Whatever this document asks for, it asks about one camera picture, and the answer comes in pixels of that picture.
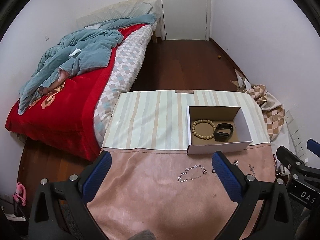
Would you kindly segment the black smart watch band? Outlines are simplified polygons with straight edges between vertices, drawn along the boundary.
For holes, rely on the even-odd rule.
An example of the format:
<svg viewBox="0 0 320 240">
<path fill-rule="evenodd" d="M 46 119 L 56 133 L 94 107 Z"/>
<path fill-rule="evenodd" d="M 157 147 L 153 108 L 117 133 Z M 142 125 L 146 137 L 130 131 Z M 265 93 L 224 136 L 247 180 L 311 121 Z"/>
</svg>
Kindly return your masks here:
<svg viewBox="0 0 320 240">
<path fill-rule="evenodd" d="M 233 135 L 234 127 L 229 123 L 219 123 L 217 124 L 213 136 L 215 141 L 226 142 Z"/>
</svg>

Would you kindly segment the white power strip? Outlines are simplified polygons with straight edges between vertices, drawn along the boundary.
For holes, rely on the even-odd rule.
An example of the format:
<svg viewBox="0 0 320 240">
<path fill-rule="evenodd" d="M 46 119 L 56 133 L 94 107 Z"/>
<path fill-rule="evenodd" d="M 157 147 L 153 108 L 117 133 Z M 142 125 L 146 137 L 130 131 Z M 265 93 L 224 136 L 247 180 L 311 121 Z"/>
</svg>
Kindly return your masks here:
<svg viewBox="0 0 320 240">
<path fill-rule="evenodd" d="M 290 134 L 290 138 L 292 140 L 292 144 L 295 148 L 296 156 L 302 158 L 303 162 L 306 164 L 308 162 L 308 158 L 306 156 L 306 145 L 303 142 L 298 125 L 291 115 L 290 111 L 287 111 L 285 113 L 285 121 Z"/>
</svg>

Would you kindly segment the white door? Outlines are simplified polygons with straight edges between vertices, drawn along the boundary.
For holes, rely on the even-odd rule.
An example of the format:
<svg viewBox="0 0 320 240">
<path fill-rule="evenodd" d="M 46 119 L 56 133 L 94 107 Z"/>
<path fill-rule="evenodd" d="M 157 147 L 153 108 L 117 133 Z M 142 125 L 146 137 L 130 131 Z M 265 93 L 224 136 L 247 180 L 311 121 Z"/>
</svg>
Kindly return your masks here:
<svg viewBox="0 0 320 240">
<path fill-rule="evenodd" d="M 212 0 L 158 0 L 163 40 L 209 39 Z"/>
</svg>

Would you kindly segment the white cardboard box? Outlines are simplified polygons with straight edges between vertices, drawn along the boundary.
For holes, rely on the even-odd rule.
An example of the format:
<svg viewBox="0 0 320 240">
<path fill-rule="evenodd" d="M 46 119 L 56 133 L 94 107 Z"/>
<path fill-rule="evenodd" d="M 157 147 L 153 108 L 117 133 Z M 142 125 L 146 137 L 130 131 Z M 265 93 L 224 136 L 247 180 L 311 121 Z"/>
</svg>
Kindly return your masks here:
<svg viewBox="0 0 320 240">
<path fill-rule="evenodd" d="M 189 106 L 188 155 L 244 150 L 253 142 L 241 107 Z"/>
</svg>

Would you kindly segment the torn cardboard pieces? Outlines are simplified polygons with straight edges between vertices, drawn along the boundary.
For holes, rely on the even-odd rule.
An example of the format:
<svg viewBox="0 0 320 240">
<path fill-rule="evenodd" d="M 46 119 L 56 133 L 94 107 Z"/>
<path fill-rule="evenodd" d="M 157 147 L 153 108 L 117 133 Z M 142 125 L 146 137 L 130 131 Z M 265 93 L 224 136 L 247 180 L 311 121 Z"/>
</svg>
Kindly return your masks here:
<svg viewBox="0 0 320 240">
<path fill-rule="evenodd" d="M 246 77 L 241 74 L 238 70 L 235 70 L 236 80 L 231 81 L 233 85 L 236 87 L 237 92 L 246 92 L 247 90 L 252 88 L 251 83 L 246 79 Z"/>
</svg>

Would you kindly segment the small silver earring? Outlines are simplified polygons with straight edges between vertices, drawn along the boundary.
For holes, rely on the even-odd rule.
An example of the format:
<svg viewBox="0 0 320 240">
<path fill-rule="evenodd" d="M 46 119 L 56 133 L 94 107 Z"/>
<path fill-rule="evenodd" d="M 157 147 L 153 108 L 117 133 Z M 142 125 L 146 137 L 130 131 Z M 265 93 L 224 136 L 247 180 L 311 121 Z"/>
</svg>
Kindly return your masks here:
<svg viewBox="0 0 320 240">
<path fill-rule="evenodd" d="M 252 175 L 255 177 L 254 167 L 251 164 L 249 164 L 248 166 L 249 166 L 249 169 L 250 169 Z"/>
</svg>

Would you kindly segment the checkered bed mattress cover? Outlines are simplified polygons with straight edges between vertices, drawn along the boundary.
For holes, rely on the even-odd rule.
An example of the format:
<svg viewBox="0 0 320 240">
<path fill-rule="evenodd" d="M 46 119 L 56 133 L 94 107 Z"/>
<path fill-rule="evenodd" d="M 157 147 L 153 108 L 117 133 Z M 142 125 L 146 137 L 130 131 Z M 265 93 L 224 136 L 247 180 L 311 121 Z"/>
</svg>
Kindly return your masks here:
<svg viewBox="0 0 320 240">
<path fill-rule="evenodd" d="M 157 22 L 139 27 L 125 37 L 116 49 L 113 70 L 94 111 L 94 132 L 99 146 L 103 144 L 108 124 L 120 95 L 129 92 L 133 86 L 156 27 Z"/>
</svg>

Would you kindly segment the beige checkered cloth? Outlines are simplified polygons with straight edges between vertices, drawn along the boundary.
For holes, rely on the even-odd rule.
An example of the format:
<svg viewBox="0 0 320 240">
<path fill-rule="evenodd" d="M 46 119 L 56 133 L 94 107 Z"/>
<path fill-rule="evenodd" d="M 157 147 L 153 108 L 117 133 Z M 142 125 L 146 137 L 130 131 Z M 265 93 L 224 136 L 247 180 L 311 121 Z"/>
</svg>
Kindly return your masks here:
<svg viewBox="0 0 320 240">
<path fill-rule="evenodd" d="M 280 134 L 285 122 L 285 109 L 265 85 L 255 85 L 245 91 L 260 107 L 270 141 L 274 141 Z"/>
</svg>

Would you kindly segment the teal quilted blanket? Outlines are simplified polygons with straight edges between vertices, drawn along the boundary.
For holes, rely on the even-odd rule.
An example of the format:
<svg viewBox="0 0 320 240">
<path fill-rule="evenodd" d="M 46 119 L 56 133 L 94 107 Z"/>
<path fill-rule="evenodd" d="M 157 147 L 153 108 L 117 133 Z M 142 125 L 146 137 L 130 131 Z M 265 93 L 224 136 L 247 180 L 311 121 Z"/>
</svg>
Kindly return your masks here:
<svg viewBox="0 0 320 240">
<path fill-rule="evenodd" d="M 44 89 L 60 79 L 62 72 L 67 77 L 74 77 L 106 67 L 112 49 L 124 40 L 124 34 L 119 31 L 121 28 L 154 24 L 156 20 L 155 14 L 119 18 L 101 22 L 97 29 L 82 28 L 61 38 L 42 55 L 35 72 L 20 88 L 17 113 L 23 115 L 29 105 L 43 96 Z"/>
</svg>

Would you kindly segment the pink slipper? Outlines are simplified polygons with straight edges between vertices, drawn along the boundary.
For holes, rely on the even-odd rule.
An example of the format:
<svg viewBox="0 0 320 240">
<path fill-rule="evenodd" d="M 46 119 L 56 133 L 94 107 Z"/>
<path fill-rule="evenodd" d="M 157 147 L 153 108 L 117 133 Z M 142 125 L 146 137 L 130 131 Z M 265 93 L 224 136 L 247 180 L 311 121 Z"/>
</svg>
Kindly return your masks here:
<svg viewBox="0 0 320 240">
<path fill-rule="evenodd" d="M 16 185 L 16 191 L 15 193 L 12 195 L 13 200 L 18 203 L 21 204 L 22 206 L 26 206 L 26 189 L 24 187 L 24 185 L 20 182 L 17 183 Z"/>
</svg>

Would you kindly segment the red bed blanket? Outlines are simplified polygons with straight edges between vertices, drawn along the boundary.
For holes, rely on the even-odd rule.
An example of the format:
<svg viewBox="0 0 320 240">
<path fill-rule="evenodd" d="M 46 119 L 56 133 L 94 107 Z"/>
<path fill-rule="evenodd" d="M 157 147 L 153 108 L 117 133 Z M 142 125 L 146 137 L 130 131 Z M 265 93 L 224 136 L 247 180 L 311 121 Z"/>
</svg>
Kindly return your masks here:
<svg viewBox="0 0 320 240">
<path fill-rule="evenodd" d="M 124 38 L 147 24 L 121 28 Z M 93 161 L 101 146 L 95 138 L 94 111 L 110 78 L 116 58 L 116 49 L 106 67 L 60 79 L 35 100 L 23 115 L 17 113 L 18 102 L 10 110 L 5 128 L 16 135 L 40 141 L 82 159 Z"/>
</svg>

